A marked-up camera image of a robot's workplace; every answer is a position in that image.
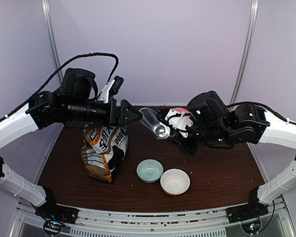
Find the metal food scoop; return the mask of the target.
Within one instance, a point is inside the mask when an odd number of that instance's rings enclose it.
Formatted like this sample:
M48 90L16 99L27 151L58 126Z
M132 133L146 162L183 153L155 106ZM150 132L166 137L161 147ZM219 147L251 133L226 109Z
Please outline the metal food scoop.
M170 128L157 119L156 111L150 108L141 108L139 112L142 114L140 122L155 135L156 139L164 140L169 137Z

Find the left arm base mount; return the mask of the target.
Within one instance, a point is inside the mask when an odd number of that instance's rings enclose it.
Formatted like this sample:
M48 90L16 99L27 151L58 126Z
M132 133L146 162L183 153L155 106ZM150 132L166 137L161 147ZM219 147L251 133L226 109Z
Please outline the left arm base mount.
M40 207L33 205L33 208L35 214L44 220L44 232L49 236L55 236L63 230L65 224L75 224L78 209L58 205L52 190L47 187L43 187L43 190L46 194L46 202Z

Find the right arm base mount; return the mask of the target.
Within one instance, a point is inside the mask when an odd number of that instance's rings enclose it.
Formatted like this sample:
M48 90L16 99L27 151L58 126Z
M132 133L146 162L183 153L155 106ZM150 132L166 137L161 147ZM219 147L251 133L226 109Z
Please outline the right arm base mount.
M263 230L260 217L268 214L268 205L259 202L258 188L254 188L249 192L247 204L229 207L226 214L230 224L256 218L251 223L242 224L241 227L246 234L257 235Z

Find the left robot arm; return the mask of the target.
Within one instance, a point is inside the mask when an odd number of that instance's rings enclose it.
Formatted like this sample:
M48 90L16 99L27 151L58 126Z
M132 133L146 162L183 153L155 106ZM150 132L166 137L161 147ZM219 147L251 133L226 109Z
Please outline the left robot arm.
M68 68L61 86L54 92L35 95L0 122L0 149L14 140L54 123L72 121L99 125L128 125L142 118L142 114L127 100L118 106L113 98L124 79L110 79L101 93L94 81L95 74L84 69ZM50 219L61 215L53 192L38 186L12 171L0 156L0 186L42 209Z

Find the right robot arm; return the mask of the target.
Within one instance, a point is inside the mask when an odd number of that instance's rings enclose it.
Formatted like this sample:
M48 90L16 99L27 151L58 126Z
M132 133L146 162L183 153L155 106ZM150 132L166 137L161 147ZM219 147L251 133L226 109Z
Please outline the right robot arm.
M275 144L296 150L296 122L257 102L226 105L215 91L195 96L186 108L161 109L156 119L170 131L170 143L193 157L200 146L232 149L237 144ZM296 156L288 167L250 194L243 214L255 217L262 205L296 185Z

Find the dog food bag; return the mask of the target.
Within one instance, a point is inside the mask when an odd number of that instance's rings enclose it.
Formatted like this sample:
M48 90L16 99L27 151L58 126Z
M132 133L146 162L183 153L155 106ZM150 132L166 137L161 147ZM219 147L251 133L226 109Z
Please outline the dog food bag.
M127 126L88 125L80 157L88 177L113 183L128 149Z

